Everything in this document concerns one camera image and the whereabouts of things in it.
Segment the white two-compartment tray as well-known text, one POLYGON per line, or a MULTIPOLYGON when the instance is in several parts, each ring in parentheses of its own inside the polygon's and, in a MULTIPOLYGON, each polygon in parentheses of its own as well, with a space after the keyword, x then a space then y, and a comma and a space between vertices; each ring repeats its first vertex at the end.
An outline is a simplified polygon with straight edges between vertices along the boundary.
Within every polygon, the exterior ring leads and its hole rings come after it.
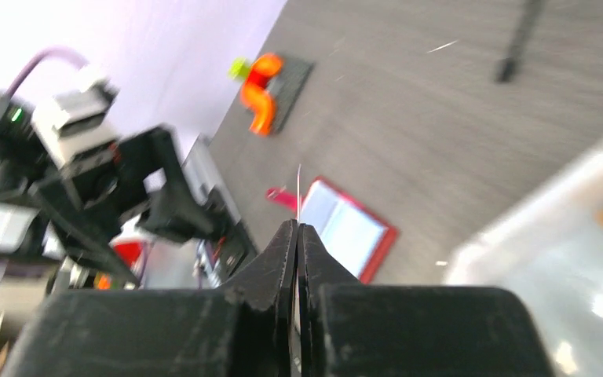
POLYGON ((447 285, 516 294, 559 376, 603 376, 603 139, 454 249, 447 285))

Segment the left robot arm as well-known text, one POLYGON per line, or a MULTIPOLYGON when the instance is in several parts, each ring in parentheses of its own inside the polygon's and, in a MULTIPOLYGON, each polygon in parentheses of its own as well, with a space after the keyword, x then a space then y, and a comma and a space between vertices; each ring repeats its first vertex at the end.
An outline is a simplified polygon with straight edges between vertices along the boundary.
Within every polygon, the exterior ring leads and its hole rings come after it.
POLYGON ((128 221, 179 244, 218 242, 232 231, 228 211, 196 199, 171 129, 119 136, 107 117, 114 99, 95 86, 29 108, 0 94, 0 260, 50 265, 47 251, 57 249, 139 285, 114 246, 128 221))

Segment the green toy block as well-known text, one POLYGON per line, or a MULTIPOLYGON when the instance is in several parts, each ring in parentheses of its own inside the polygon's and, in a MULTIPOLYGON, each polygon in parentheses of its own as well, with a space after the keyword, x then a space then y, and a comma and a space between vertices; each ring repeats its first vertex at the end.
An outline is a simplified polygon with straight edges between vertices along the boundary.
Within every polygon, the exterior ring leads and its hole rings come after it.
POLYGON ((228 75, 231 79, 242 82, 249 77, 250 72, 250 61, 245 58, 239 57, 232 62, 232 65, 228 71, 228 75))

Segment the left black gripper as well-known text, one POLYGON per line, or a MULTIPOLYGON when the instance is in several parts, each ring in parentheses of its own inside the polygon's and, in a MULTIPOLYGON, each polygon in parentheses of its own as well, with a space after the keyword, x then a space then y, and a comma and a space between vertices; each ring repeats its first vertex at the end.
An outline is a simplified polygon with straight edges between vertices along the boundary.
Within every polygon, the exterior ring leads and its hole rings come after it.
POLYGON ((175 243, 208 240, 218 221, 194 198, 177 156, 173 134, 155 126, 119 143, 97 147, 31 185, 67 255, 79 265, 138 285, 111 247, 122 226, 137 227, 175 243), (144 179, 161 170, 163 186, 147 194, 144 179))

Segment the orange curved plastic piece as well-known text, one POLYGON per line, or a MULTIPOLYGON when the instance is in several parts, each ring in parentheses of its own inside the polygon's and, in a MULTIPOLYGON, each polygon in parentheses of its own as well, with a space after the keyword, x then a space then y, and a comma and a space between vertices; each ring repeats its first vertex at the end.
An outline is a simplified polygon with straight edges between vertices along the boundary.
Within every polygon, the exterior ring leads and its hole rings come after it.
POLYGON ((250 131, 258 136, 269 136, 272 132, 276 103, 267 91, 267 86, 280 72, 283 60, 274 53, 265 53, 250 65, 251 72, 243 81, 240 98, 254 115, 250 131))

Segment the grey studded baseplate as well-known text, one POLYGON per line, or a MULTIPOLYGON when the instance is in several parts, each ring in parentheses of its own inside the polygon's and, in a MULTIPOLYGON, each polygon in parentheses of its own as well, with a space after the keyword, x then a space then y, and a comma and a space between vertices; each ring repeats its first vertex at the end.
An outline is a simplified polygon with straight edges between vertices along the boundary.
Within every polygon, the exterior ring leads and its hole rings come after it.
POLYGON ((267 86, 267 91, 276 103, 272 134, 277 134, 283 129, 315 65, 310 60, 289 53, 277 54, 283 60, 283 66, 267 86))

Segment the red card holder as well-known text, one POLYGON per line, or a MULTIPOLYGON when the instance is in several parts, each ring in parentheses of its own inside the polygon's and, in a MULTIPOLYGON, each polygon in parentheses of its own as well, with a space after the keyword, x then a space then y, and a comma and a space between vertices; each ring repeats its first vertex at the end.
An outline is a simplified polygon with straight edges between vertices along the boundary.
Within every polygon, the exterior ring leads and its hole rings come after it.
POLYGON ((364 284, 374 279, 400 235, 396 226, 322 176, 300 199, 281 187, 269 188, 265 197, 313 226, 328 253, 364 284))

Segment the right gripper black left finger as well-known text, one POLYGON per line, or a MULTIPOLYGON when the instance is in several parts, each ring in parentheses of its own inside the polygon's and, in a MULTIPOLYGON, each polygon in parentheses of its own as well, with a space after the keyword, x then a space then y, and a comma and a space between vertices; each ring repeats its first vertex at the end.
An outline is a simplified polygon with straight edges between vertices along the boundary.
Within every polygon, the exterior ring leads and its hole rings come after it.
POLYGON ((288 376, 298 223, 214 289, 65 291, 11 349, 4 376, 288 376))

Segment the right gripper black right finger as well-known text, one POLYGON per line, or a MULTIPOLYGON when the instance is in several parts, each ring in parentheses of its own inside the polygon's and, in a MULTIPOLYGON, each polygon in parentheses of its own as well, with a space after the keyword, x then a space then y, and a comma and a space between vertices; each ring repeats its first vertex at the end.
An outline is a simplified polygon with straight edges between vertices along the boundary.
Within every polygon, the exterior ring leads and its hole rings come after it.
POLYGON ((362 284, 299 228, 304 376, 552 376, 522 301, 498 287, 362 284))

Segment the black microphone tripod stand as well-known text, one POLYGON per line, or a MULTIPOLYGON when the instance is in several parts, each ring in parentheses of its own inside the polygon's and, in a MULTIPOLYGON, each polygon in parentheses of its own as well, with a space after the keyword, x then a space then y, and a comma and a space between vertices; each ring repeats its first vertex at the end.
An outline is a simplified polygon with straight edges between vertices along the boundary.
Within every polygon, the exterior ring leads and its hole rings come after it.
POLYGON ((522 65, 526 45, 532 37, 537 20, 539 19, 545 0, 526 0, 518 25, 508 45, 506 55, 502 59, 495 81, 498 83, 511 82, 522 65))

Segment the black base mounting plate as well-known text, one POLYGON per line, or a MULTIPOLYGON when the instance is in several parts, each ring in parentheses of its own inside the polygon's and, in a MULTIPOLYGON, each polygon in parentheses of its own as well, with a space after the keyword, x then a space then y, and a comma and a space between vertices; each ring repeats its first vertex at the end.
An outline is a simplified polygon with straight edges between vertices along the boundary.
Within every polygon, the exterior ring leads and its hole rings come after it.
POLYGON ((196 242, 199 287, 218 287, 258 255, 209 145, 207 136, 199 136, 182 166, 194 198, 219 224, 211 238, 196 242))

